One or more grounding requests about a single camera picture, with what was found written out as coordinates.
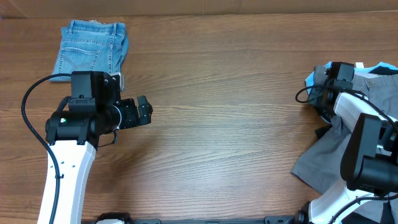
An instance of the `black cable clip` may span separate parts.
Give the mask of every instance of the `black cable clip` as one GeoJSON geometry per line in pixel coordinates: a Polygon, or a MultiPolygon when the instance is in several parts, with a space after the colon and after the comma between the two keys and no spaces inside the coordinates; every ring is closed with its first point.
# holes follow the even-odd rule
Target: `black cable clip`
{"type": "Polygon", "coordinates": [[[55,175],[56,179],[63,179],[63,174],[62,175],[55,175]]]}
{"type": "Polygon", "coordinates": [[[108,146],[110,144],[116,144],[116,142],[118,141],[118,133],[116,132],[116,130],[113,130],[113,135],[114,135],[114,137],[113,137],[113,141],[111,143],[107,143],[105,145],[98,146],[98,147],[104,147],[104,146],[108,146]]]}
{"type": "Polygon", "coordinates": [[[358,203],[358,205],[361,205],[361,201],[358,199],[358,196],[355,196],[355,201],[358,203]]]}

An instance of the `wood grain surface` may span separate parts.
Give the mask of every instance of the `wood grain surface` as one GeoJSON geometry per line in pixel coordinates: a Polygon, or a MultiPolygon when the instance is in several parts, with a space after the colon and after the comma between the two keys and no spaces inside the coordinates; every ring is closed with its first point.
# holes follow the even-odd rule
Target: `wood grain surface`
{"type": "MultiPolygon", "coordinates": [[[[296,92],[328,61],[398,64],[398,12],[103,17],[127,25],[123,98],[146,95],[152,124],[119,132],[91,168],[84,219],[262,218],[318,193],[290,174],[324,122],[296,92]]],[[[21,100],[50,75],[68,19],[0,21],[0,223],[36,223],[47,154],[21,100]]],[[[27,102],[41,135],[69,83],[27,102]]],[[[112,136],[104,136],[101,143],[112,136]]]]}

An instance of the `folded jeans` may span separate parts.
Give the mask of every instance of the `folded jeans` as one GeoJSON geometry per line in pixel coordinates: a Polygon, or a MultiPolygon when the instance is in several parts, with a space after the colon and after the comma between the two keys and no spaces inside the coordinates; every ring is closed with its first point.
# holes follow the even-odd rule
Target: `folded jeans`
{"type": "MultiPolygon", "coordinates": [[[[60,51],[52,73],[120,72],[128,47],[123,23],[70,21],[68,27],[62,27],[60,51]]],[[[69,82],[70,77],[56,77],[51,81],[69,82]]]]}

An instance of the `light blue fabric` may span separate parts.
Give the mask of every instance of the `light blue fabric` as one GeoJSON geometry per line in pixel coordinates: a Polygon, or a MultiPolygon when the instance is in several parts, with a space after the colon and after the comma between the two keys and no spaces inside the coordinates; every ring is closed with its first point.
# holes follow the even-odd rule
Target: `light blue fabric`
{"type": "MultiPolygon", "coordinates": [[[[330,68],[331,62],[328,62],[325,66],[325,68],[330,68]]],[[[390,65],[389,63],[384,63],[384,62],[379,62],[376,66],[369,67],[369,68],[354,68],[355,72],[363,72],[363,73],[369,73],[371,70],[378,68],[378,67],[386,67],[390,68],[393,70],[398,70],[397,67],[390,65]]],[[[312,86],[314,84],[313,81],[313,76],[314,72],[312,72],[306,79],[305,79],[305,86],[312,86]]]]}
{"type": "MultiPolygon", "coordinates": [[[[62,40],[53,74],[73,71],[121,71],[129,48],[126,25],[101,24],[96,21],[70,21],[62,27],[62,40]]],[[[56,77],[53,82],[69,82],[70,77],[56,77]]]]}

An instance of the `gray cloth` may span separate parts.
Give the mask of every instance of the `gray cloth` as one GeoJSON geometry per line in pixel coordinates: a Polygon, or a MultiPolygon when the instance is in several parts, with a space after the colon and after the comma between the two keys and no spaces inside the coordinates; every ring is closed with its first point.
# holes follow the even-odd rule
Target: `gray cloth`
{"type": "MultiPolygon", "coordinates": [[[[398,75],[377,78],[363,76],[369,77],[360,73],[355,74],[353,89],[365,93],[370,102],[397,119],[398,75]]],[[[325,78],[324,74],[315,74],[315,85],[322,85],[325,78]]],[[[349,129],[338,116],[331,119],[331,124],[332,128],[297,160],[292,169],[293,174],[321,194],[325,193],[338,178],[341,178],[340,162],[351,137],[349,129]]],[[[357,208],[355,212],[375,222],[380,222],[383,203],[371,201],[357,208]]],[[[394,219],[398,223],[398,199],[391,201],[391,208],[394,219]]]]}

